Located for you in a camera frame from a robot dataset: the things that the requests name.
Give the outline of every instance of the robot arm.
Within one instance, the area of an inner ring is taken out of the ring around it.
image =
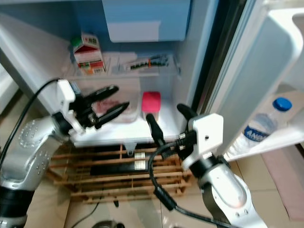
[[[121,114],[129,103],[119,104],[98,117],[91,105],[118,91],[112,85],[83,96],[76,85],[59,80],[61,110],[33,120],[21,130],[16,147],[5,157],[0,173],[0,228],[22,228],[27,210],[54,152],[70,134],[100,128]]]
[[[177,108],[188,121],[187,131],[180,134],[179,140],[167,146],[174,146],[174,151],[183,160],[183,169],[190,169],[198,179],[203,201],[216,221],[191,212],[185,213],[184,209],[178,207],[174,199],[156,182],[152,172],[154,156],[151,156],[149,173],[152,181],[154,180],[154,194],[168,210],[176,209],[193,218],[217,224],[218,227],[267,228],[253,206],[248,186],[232,173],[223,156],[213,155],[222,144],[223,117],[218,114],[197,116],[183,104],[179,104]],[[154,155],[161,154],[163,158],[172,155],[172,151],[166,148],[162,131],[153,116],[148,114],[146,119],[155,143],[160,146]],[[221,226],[218,222],[225,222],[227,226]]]

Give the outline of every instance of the pink lid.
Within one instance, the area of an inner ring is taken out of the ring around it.
[[[142,111],[156,113],[161,109],[161,94],[159,92],[144,92],[142,95]]]

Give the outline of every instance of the tiled floor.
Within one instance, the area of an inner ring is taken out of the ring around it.
[[[5,120],[0,121],[0,145],[4,145],[27,98],[21,97]],[[28,118],[36,118],[35,111]],[[304,222],[290,221],[278,191],[260,155],[239,160],[231,164],[235,174],[249,186],[253,203],[268,228],[303,228]],[[185,196],[176,198],[179,205],[193,212],[210,216],[204,206],[201,192],[194,183],[186,190]],[[83,216],[92,211],[95,205],[71,202],[67,212],[69,197],[66,191],[54,187],[44,180],[35,193],[29,208],[26,227],[31,228],[71,228]],[[169,212],[158,200],[138,200],[120,202],[119,208],[113,203],[99,204],[97,210],[76,228],[91,228],[95,223],[114,219],[125,224],[126,228],[190,228],[215,227],[210,224],[185,217],[177,212]]]

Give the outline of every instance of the refrigerator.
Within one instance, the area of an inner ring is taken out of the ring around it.
[[[95,34],[106,73],[85,76],[75,67],[70,40]],[[0,62],[28,95],[61,77],[83,93],[114,84],[138,94],[130,123],[111,122],[73,136],[76,147],[150,143],[140,113],[145,91],[161,93],[158,124],[174,140],[186,121],[176,105],[224,117],[227,151],[250,119],[277,97],[291,100],[285,124],[236,160],[304,141],[304,3],[276,0],[2,0]],[[127,60],[165,54],[167,68],[120,73]],[[49,113],[60,107],[57,87],[38,97]]]

